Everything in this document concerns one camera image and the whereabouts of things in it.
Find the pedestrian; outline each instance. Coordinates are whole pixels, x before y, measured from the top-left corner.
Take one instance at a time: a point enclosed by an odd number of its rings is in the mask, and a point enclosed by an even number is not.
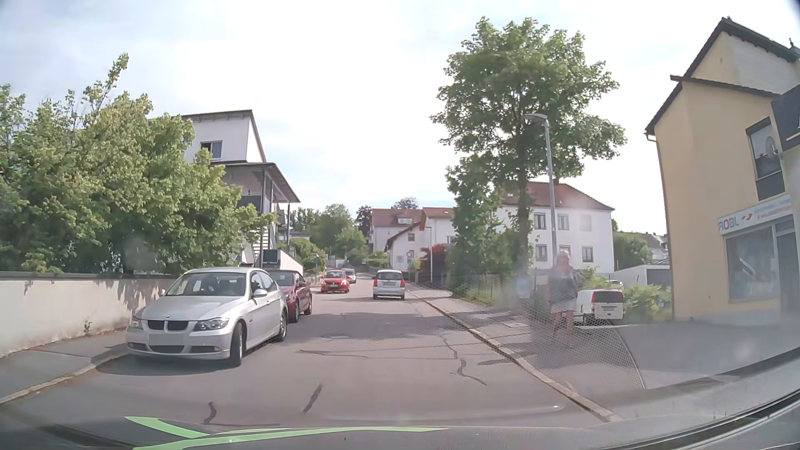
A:
[[[553,318],[553,336],[555,336],[562,315],[564,315],[567,336],[570,341],[572,340],[573,314],[579,286],[578,274],[570,265],[570,254],[564,251],[559,252],[555,265],[547,274],[547,296],[550,303],[550,315]]]

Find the curb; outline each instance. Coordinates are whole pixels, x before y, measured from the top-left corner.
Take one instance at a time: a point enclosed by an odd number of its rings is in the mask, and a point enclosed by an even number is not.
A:
[[[434,305],[430,301],[428,301],[426,299],[423,299],[419,295],[414,294],[413,291],[406,291],[406,292],[408,292],[409,294],[413,295],[414,297],[422,300],[423,302],[425,302],[428,305],[430,305],[430,307],[432,307],[433,309],[438,311],[440,314],[442,314],[445,317],[453,320],[455,323],[461,325],[467,331],[469,331],[472,335],[474,335],[476,338],[481,340],[484,344],[487,344],[487,345],[489,345],[489,347],[492,347],[497,353],[500,353],[501,355],[505,356],[506,358],[512,360],[515,364],[517,364],[520,368],[522,368],[522,370],[524,370],[525,372],[530,373],[532,376],[535,376],[540,381],[542,381],[544,384],[547,384],[548,386],[550,386],[554,390],[558,391],[558,393],[560,393],[561,395],[563,395],[566,398],[570,399],[573,403],[577,404],[579,407],[581,407],[581,408],[587,410],[588,412],[592,413],[593,415],[597,416],[603,422],[607,422],[608,423],[608,422],[618,422],[618,421],[624,420],[621,416],[618,416],[616,413],[614,413],[610,409],[606,409],[606,408],[600,406],[599,404],[596,404],[592,400],[587,399],[586,397],[578,394],[577,392],[573,391],[572,389],[569,389],[568,387],[564,386],[563,384],[560,384],[559,382],[553,380],[549,376],[543,374],[541,371],[539,371],[537,368],[535,368],[533,366],[533,364],[531,364],[527,360],[525,360],[525,358],[523,358],[521,356],[517,356],[517,354],[513,350],[511,350],[508,347],[506,347],[505,345],[501,344],[496,339],[490,338],[489,336],[484,334],[483,331],[480,331],[480,330],[478,330],[476,328],[472,328],[469,324],[465,323],[463,320],[458,319],[456,317],[453,317],[449,312],[447,312],[447,311],[441,309],[440,307]]]
[[[121,358],[121,357],[127,356],[127,355],[128,355],[128,352],[115,353],[113,355],[106,356],[105,358],[101,358],[100,360],[97,360],[97,361],[95,361],[93,363],[87,364],[86,366],[84,366],[82,368],[79,368],[75,372],[69,373],[69,374],[64,375],[64,376],[59,376],[55,380],[46,381],[44,383],[37,384],[37,385],[35,385],[35,386],[31,387],[31,388],[22,389],[21,391],[16,391],[13,394],[9,394],[7,396],[0,397],[0,405],[6,404],[6,403],[8,403],[8,402],[10,402],[12,400],[21,399],[22,397],[29,396],[30,394],[35,394],[36,392],[39,392],[39,391],[41,391],[43,389],[47,389],[47,388],[49,388],[51,386],[55,386],[56,384],[61,384],[61,383],[65,382],[65,381],[72,380],[73,378],[77,378],[77,377],[83,375],[84,373],[87,373],[90,370],[96,369],[98,366],[100,366],[102,364],[105,364],[105,363],[107,363],[109,361],[113,361],[113,360],[116,360],[117,358]]]

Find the street lamp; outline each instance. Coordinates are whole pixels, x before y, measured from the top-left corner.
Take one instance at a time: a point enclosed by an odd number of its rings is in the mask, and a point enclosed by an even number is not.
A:
[[[547,174],[550,176],[550,227],[553,229],[553,265],[558,258],[558,242],[555,233],[555,187],[553,185],[553,152],[550,151],[550,121],[544,114],[525,114],[522,117],[531,122],[542,123],[545,126],[545,142],[547,144]]]
[[[433,227],[425,227],[427,230],[430,228],[430,233],[428,234],[428,265],[430,266],[430,286],[434,286],[434,228]]]

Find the road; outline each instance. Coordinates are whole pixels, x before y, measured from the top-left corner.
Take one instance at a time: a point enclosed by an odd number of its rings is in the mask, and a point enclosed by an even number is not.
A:
[[[239,368],[129,356],[0,408],[42,423],[149,416],[231,427],[600,423],[432,307],[349,294],[314,295],[314,314],[283,343],[253,349]]]

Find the dark red car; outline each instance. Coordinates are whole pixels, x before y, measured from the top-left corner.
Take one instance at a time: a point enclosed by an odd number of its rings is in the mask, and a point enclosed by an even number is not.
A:
[[[350,292],[350,281],[347,274],[340,270],[329,270],[322,277],[320,292]]]
[[[286,306],[289,308],[289,321],[296,323],[300,320],[300,313],[311,314],[311,288],[297,271],[269,270],[267,273],[286,294]]]

